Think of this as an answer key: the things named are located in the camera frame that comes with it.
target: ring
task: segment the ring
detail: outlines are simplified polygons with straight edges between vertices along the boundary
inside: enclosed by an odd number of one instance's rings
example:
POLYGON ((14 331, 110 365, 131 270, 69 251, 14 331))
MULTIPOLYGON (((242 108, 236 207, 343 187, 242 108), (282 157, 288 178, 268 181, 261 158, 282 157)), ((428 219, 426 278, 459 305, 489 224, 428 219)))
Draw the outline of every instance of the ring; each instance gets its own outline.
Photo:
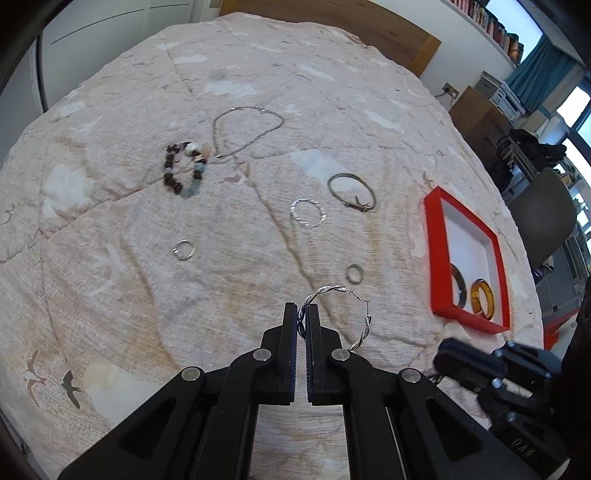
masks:
POLYGON ((472 284, 472 287, 470 288, 470 297, 474 314, 490 320, 495 314, 495 298, 492 295, 491 286, 486 280, 479 278, 472 284), (482 305, 480 304, 480 290, 482 290, 486 296, 486 313, 483 312, 482 305))
POLYGON ((365 315, 365 318, 363 319, 363 321, 365 322, 365 327, 363 329, 363 332, 361 333, 359 340, 357 340, 353 345, 351 345, 349 348, 347 348, 347 350, 349 352, 352 352, 353 350, 357 350, 361 346, 363 341, 369 335, 369 327, 371 325, 371 315, 369 314, 369 297, 366 297, 366 299, 364 300, 357 294, 357 292, 355 292, 354 290, 348 289, 344 285, 320 287, 314 293, 311 293, 310 295, 308 295, 308 298, 306 298, 304 304, 297 311, 297 331, 298 331, 299 335, 305 340, 306 339, 306 327, 304 326, 304 318, 306 316, 306 309, 308 308, 310 303, 312 303, 318 295, 322 295, 323 293, 327 293, 332 290, 342 291, 344 293, 348 293, 350 295, 353 295, 355 298, 357 298, 357 300, 364 301, 365 306, 367 307, 367 314, 365 315))
POLYGON ((320 205, 317 201, 312 200, 312 199, 297 199, 294 200, 294 202, 291 204, 291 216, 294 218, 294 220, 298 223, 301 223, 304 226, 309 226, 310 228, 314 228, 316 226, 319 226, 322 222, 324 222, 326 220, 326 212, 324 211, 324 209, 322 208, 322 205, 320 205), (318 208, 318 210, 320 211, 320 222, 315 223, 314 225, 303 221, 300 217, 297 216, 296 213, 296 205, 300 202, 306 202, 306 203, 311 203, 312 205, 314 205, 316 208, 318 208))
POLYGON ((181 261, 184 262, 185 260, 188 260, 189 258, 191 258, 194 254, 195 254, 196 248, 195 246, 189 241, 189 240, 181 240, 180 242, 177 242, 177 244, 174 246, 173 248, 173 253, 174 255, 181 261), (178 248, 181 245, 190 245, 191 246, 191 253, 189 253, 188 255, 186 255, 185 257, 183 257, 180 253, 180 251, 178 250, 178 248))
POLYGON ((351 265, 347 267, 347 270, 345 270, 345 278, 353 285, 359 285, 363 281, 363 268, 356 263, 351 263, 351 265), (353 269, 359 272, 359 280, 353 280, 349 275, 349 271, 353 269))
POLYGON ((457 287, 460 289, 460 291, 458 292, 459 300, 457 301, 457 306, 462 309, 466 306, 466 281, 464 280, 464 277, 462 277, 462 274, 454 264, 452 264, 452 276, 453 278, 455 278, 457 287))
POLYGON ((355 210, 359 210, 360 212, 369 212, 369 211, 373 210, 375 208, 375 206, 377 205, 377 203, 378 203, 378 201, 375 198, 374 191, 367 184, 367 182, 364 179, 358 177, 357 175, 355 175, 353 173, 337 173, 336 175, 332 175, 331 178, 329 178, 329 181, 327 182, 326 186, 329 188, 330 194, 333 197, 335 197, 338 201, 343 202, 346 207, 354 208, 355 210), (363 185, 365 188, 367 188, 368 191, 369 191, 369 194, 371 195, 371 198, 372 198, 374 204, 373 205, 370 205, 369 203, 360 203, 359 202, 359 198, 357 197, 357 195, 355 196, 355 203, 351 202, 350 200, 345 200, 344 198, 341 198, 332 189, 332 186, 330 184, 331 184, 331 182, 334 179, 339 179, 339 178, 342 178, 342 177, 348 178, 348 179, 357 180, 361 185, 363 185))

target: amber bangle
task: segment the amber bangle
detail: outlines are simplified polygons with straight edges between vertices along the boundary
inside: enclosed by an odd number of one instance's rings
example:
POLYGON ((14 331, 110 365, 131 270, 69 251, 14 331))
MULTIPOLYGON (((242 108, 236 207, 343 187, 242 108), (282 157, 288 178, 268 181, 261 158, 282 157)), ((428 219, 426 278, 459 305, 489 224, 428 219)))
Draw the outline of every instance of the amber bangle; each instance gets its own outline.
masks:
POLYGON ((470 299, 472 301, 472 311, 475 315, 490 320, 495 314, 495 298, 492 294, 491 286, 486 282, 486 280, 479 278, 472 284, 472 287, 470 288, 470 299), (481 290, 486 296, 486 313, 484 313, 482 310, 482 305, 480 304, 481 290))

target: small ring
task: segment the small ring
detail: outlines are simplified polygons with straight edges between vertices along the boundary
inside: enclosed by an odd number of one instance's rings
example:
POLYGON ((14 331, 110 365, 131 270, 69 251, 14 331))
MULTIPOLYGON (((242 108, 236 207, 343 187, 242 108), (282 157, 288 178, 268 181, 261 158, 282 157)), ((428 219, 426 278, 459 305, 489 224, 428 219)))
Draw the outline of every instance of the small ring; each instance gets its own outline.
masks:
POLYGON ((459 299, 457 301, 457 306, 462 309, 466 306, 466 297, 467 297, 466 281, 464 280, 464 277, 462 277, 462 274, 460 273, 460 271, 457 269, 457 267, 454 264, 452 264, 452 276, 453 276, 453 278, 455 278, 456 283, 457 283, 457 287, 460 289, 459 299))
POLYGON ((490 320, 495 314, 495 298, 492 294, 491 286, 486 282, 486 280, 478 278, 478 280, 472 284, 470 288, 470 299, 472 301, 472 311, 474 312, 474 315, 478 315, 490 320), (486 313, 484 313, 482 310, 482 305, 480 304, 479 294, 481 289, 486 296, 486 313))
POLYGON ((312 199, 297 199, 294 200, 293 203, 291 204, 291 216, 294 218, 294 220, 304 226, 309 226, 310 228, 314 228, 319 226, 322 222, 324 222, 326 220, 326 212, 324 211, 324 209, 322 208, 322 205, 320 205, 317 201, 312 200, 312 199), (320 211, 320 222, 315 223, 314 225, 303 221, 300 217, 297 216, 296 213, 296 205, 300 202, 306 202, 306 203, 311 203, 312 205, 314 205, 316 208, 318 208, 318 210, 320 211))
POLYGON ((330 194, 333 197, 335 197, 338 201, 343 202, 346 207, 354 208, 355 210, 359 210, 360 212, 370 212, 378 204, 378 201, 376 200, 376 197, 375 197, 375 193, 371 189, 371 187, 367 184, 367 182, 364 179, 358 177, 354 173, 337 173, 336 175, 332 175, 331 178, 329 178, 329 181, 326 183, 326 186, 329 188, 330 194), (332 189, 332 186, 330 184, 331 184, 331 182, 334 179, 339 179, 339 178, 342 178, 342 177, 347 178, 347 179, 357 180, 361 185, 363 185, 366 189, 368 189, 368 192, 371 195, 371 198, 372 198, 374 204, 373 205, 370 205, 369 203, 365 203, 365 204, 359 203, 359 199, 357 197, 355 197, 355 203, 353 203, 353 202, 351 202, 349 200, 345 200, 344 198, 341 198, 332 189))
POLYGON ((361 268, 361 266, 356 263, 351 263, 351 265, 349 265, 347 267, 347 270, 345 270, 345 278, 353 285, 359 285, 363 281, 363 274, 364 274, 363 268, 361 268), (349 271, 351 269, 355 269, 359 272, 359 280, 353 280, 351 278, 351 276, 349 275, 349 271))
POLYGON ((174 246, 173 248, 173 253, 174 255, 181 261, 184 262, 185 260, 188 260, 189 258, 191 258, 196 252, 196 248, 195 245, 193 245, 189 240, 181 240, 180 242, 177 242, 177 244, 174 246), (191 246, 191 253, 189 253, 188 255, 186 255, 185 257, 183 257, 180 253, 180 251, 178 250, 178 248, 181 245, 190 245, 191 246))

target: jewelry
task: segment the jewelry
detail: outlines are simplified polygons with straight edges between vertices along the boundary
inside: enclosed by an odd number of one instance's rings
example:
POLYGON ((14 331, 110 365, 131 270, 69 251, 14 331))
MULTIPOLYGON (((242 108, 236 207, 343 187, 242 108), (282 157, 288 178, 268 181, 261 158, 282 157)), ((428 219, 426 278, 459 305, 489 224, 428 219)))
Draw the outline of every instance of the jewelry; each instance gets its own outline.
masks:
POLYGON ((311 200, 311 199, 297 199, 294 200, 293 203, 291 204, 291 216, 294 218, 294 220, 298 223, 301 223, 304 226, 309 226, 310 228, 314 228, 319 226, 322 222, 324 222, 326 220, 326 212, 324 211, 324 209, 322 208, 322 205, 319 204, 317 201, 315 200, 311 200), (314 205, 316 208, 318 208, 318 210, 320 211, 320 222, 315 223, 314 225, 303 221, 300 217, 297 216, 296 213, 296 205, 300 202, 306 202, 306 203, 311 203, 312 205, 314 205))
POLYGON ((466 306, 466 281, 464 280, 464 277, 462 277, 462 274, 454 264, 452 264, 452 276, 456 279, 457 287, 459 288, 459 300, 457 301, 457 306, 462 309, 466 306))
POLYGON ((351 263, 351 265, 347 267, 347 270, 345 270, 345 278, 353 285, 359 285, 363 281, 363 268, 361 268, 361 266, 356 263, 351 263), (353 280, 351 278, 349 275, 351 270, 357 270, 359 272, 359 280, 353 280))
POLYGON ((367 297, 366 300, 364 300, 359 295, 357 295, 357 293, 355 291, 348 289, 344 285, 335 285, 333 287, 331 287, 331 286, 320 287, 314 293, 311 293, 310 295, 308 295, 308 298, 306 298, 306 301, 304 302, 304 304, 301 306, 301 308, 297 312, 298 333, 300 334, 300 336, 304 340, 306 339, 306 327, 304 327, 304 316, 306 315, 306 308, 308 308, 310 303, 312 303, 318 295, 322 295, 323 293, 327 293, 331 290, 342 291, 345 293, 349 293, 350 295, 354 295, 359 301, 364 301, 367 305, 367 314, 365 315, 365 318, 364 318, 365 328, 363 329, 363 332, 361 333, 361 337, 359 337, 359 340, 357 340, 353 345, 351 345, 349 348, 347 348, 347 350, 349 352, 352 352, 353 350, 357 350, 361 346, 363 341, 369 335, 369 325, 371 324, 371 315, 369 314, 369 297, 367 297))
POLYGON ((177 242, 176 245, 173 248, 173 253, 175 255, 175 257, 178 258, 179 261, 184 262, 185 260, 188 260, 189 258, 191 258, 196 252, 196 248, 195 245, 193 245, 189 240, 181 240, 180 242, 177 242), (188 255, 181 255, 181 252, 178 250, 178 248, 181 245, 188 245, 191 247, 191 253, 189 253, 188 255))
POLYGON ((491 286, 486 280, 479 278, 472 284, 472 287, 470 288, 470 299, 472 301, 472 311, 475 315, 490 320, 495 314, 495 298, 492 294, 491 286), (482 290, 486 296, 486 313, 482 311, 482 305, 480 305, 480 290, 482 290))
POLYGON ((237 106, 237 107, 232 107, 230 108, 230 110, 226 110, 225 112, 220 113, 214 120, 213 120, 213 146, 216 149, 216 156, 214 158, 226 158, 229 157, 230 155, 234 155, 242 150, 244 150, 246 147, 249 147, 250 145, 252 145, 254 142, 256 142, 257 140, 259 140, 260 138, 264 137, 265 135, 267 135, 268 133, 271 133, 273 130, 277 130, 279 127, 281 127, 283 124, 285 123, 285 118, 283 118, 283 116, 280 113, 274 112, 273 110, 269 110, 267 108, 263 108, 261 106, 256 106, 256 105, 248 105, 248 106, 237 106), (226 115, 227 113, 230 112, 234 112, 236 110, 246 110, 246 109, 252 109, 252 110, 258 110, 260 113, 270 113, 271 115, 275 115, 279 120, 281 120, 281 123, 279 125, 277 125, 276 127, 270 128, 269 130, 265 130, 263 133, 261 133, 260 135, 257 135, 254 139, 252 139, 250 142, 248 142, 246 145, 243 145, 240 148, 237 148, 236 150, 230 152, 230 153, 226 153, 224 155, 220 154, 220 148, 219 148, 219 144, 217 143, 217 128, 216 128, 216 124, 217 121, 220 120, 221 117, 223 117, 224 115, 226 115))
POLYGON ((377 205, 378 201, 375 198, 375 193, 374 191, 371 189, 371 187, 367 184, 367 182, 365 180, 363 180, 362 178, 358 177, 357 175, 353 174, 353 173, 337 173, 336 175, 332 175, 331 178, 329 178, 329 181, 327 183, 327 186, 330 190, 330 194, 335 197, 338 201, 343 202, 345 204, 346 207, 351 207, 354 208, 355 210, 359 210, 360 212, 370 212, 371 210, 373 210, 375 208, 375 206, 377 205), (371 195, 371 198, 374 202, 373 205, 370 205, 369 203, 361 203, 359 201, 359 197, 357 197, 357 195, 355 195, 355 203, 351 202, 350 200, 345 200, 344 198, 341 198, 333 189, 332 186, 330 185, 331 182, 334 179, 339 179, 339 178, 348 178, 348 179, 354 179, 357 180, 361 185, 363 185, 365 188, 367 188, 369 190, 369 194, 371 195))
POLYGON ((178 195, 183 192, 181 196, 184 198, 192 197, 199 191, 199 183, 203 178, 202 173, 205 170, 207 158, 201 154, 197 149, 197 145, 191 142, 184 142, 181 144, 173 144, 166 147, 166 162, 164 162, 164 184, 171 187, 178 195), (193 181, 187 190, 183 192, 183 184, 176 180, 173 176, 174 156, 184 150, 185 155, 193 157, 196 162, 193 166, 193 181))

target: window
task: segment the window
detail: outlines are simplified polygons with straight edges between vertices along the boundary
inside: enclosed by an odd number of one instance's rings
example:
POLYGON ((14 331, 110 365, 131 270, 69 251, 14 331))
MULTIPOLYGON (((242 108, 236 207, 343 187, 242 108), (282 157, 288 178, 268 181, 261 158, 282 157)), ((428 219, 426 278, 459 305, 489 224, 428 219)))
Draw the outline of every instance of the window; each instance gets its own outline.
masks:
MULTIPOLYGON (((564 103, 558 108, 557 113, 564 118, 569 129, 563 137, 562 144, 566 147, 566 156, 579 174, 587 183, 585 198, 589 199, 591 187, 591 74, 586 73, 583 81, 576 87, 564 103)), ((581 226, 583 215, 589 216, 591 210, 586 206, 577 219, 581 226)))
POLYGON ((565 123, 569 127, 572 127, 580 117, 581 113, 583 113, 583 110, 589 103, 589 99, 591 98, 586 92, 582 91, 579 87, 576 87, 573 90, 573 93, 569 95, 556 111, 562 118, 564 118, 565 123))
POLYGON ((538 24, 517 0, 490 0, 486 9, 499 19, 509 33, 519 35, 519 41, 524 45, 523 62, 542 36, 538 24))
POLYGON ((587 185, 591 185, 591 165, 568 138, 562 144, 566 146, 566 156, 587 182, 587 185))
POLYGON ((579 135, 587 145, 591 145, 591 116, 588 116, 579 127, 579 135))

